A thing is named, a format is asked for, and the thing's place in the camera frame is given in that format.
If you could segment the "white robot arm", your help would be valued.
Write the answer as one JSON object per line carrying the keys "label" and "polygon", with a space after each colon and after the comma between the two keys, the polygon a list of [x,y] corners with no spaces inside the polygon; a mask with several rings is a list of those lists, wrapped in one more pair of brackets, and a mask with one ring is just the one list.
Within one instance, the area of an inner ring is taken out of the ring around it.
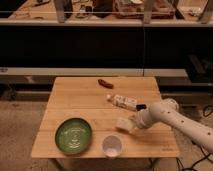
{"label": "white robot arm", "polygon": [[179,113],[178,103],[171,98],[150,104],[136,112],[130,119],[130,133],[148,129],[158,122],[169,125],[189,137],[197,145],[213,154],[213,128],[191,120]]}

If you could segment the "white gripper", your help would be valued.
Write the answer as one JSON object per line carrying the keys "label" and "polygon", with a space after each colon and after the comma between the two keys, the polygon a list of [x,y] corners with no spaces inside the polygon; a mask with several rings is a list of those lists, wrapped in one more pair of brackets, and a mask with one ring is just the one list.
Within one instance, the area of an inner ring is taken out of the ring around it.
{"label": "white gripper", "polygon": [[129,117],[131,128],[129,130],[130,134],[135,133],[137,130],[147,129],[148,125],[146,123],[148,114],[146,112],[137,112]]}

